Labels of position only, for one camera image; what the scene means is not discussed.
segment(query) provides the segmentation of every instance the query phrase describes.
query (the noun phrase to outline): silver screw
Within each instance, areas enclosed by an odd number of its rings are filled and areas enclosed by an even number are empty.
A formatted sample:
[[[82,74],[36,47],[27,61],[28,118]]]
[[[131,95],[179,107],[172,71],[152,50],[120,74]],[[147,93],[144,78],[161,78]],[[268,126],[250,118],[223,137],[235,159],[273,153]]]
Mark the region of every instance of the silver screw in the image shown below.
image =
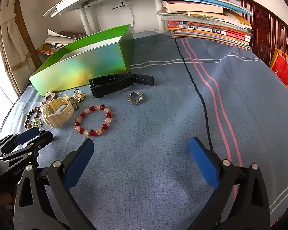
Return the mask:
[[[228,167],[228,166],[230,166],[230,161],[227,160],[227,159],[225,159],[225,160],[222,161],[222,164],[223,164],[224,166]]]
[[[30,171],[31,169],[33,169],[33,166],[32,166],[32,165],[28,165],[28,166],[26,167],[26,171]]]
[[[254,170],[258,170],[259,169],[259,167],[258,167],[258,165],[257,164],[252,164],[252,169],[254,169]]]
[[[55,161],[54,163],[53,163],[53,166],[54,167],[60,167],[61,166],[61,162],[60,161]]]

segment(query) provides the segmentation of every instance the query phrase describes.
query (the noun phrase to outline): stack of books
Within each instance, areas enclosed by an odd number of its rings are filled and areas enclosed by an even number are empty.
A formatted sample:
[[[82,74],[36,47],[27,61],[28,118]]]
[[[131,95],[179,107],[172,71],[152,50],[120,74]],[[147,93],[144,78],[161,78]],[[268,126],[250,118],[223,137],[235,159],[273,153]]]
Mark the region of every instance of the stack of books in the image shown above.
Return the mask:
[[[40,47],[37,52],[47,55],[53,55],[57,50],[72,43],[78,39],[85,37],[86,34],[82,33],[71,33],[71,32],[60,32],[56,33],[48,29],[48,38],[45,39],[45,44]]]
[[[174,38],[202,38],[250,49],[252,27],[240,15],[253,17],[249,9],[227,0],[162,0],[162,4],[157,13]]]

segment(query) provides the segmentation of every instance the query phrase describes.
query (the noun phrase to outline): blue gripper pad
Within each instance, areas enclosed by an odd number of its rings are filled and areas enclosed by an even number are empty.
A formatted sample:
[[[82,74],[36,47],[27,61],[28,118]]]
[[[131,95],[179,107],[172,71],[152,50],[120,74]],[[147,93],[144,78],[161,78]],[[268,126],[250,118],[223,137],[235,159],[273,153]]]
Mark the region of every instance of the blue gripper pad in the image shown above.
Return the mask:
[[[74,156],[74,159],[65,170],[64,187],[66,188],[66,190],[69,190],[70,188],[73,188],[77,185],[77,182],[79,181],[93,153],[94,143],[89,138],[87,138],[83,142],[83,144],[79,147],[77,151],[69,153],[70,156]]]
[[[16,139],[16,144],[25,144],[26,142],[30,141],[34,137],[37,137],[39,133],[40,133],[40,130],[37,127],[32,127],[31,129],[18,135]]]
[[[206,183],[215,190],[220,184],[218,161],[219,157],[211,150],[207,150],[197,137],[190,141],[190,152],[200,169]]]

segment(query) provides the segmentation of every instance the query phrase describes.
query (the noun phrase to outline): red bead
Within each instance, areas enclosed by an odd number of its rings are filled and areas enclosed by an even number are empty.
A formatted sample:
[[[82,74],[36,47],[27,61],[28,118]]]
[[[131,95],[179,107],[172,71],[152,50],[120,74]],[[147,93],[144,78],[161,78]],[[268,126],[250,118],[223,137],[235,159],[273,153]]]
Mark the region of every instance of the red bead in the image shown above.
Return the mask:
[[[107,129],[108,129],[108,125],[105,124],[105,123],[103,123],[103,124],[101,125],[101,128],[102,128],[103,130],[107,130]]]

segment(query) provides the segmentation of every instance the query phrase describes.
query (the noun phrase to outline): beige curtain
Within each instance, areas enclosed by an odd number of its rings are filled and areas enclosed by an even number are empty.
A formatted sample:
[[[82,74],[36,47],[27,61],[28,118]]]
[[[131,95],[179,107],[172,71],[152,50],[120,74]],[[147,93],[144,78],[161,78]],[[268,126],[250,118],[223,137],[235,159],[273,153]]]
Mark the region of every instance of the beige curtain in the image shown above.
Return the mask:
[[[16,25],[14,3],[0,2],[0,54],[11,84],[20,95],[36,67]]]

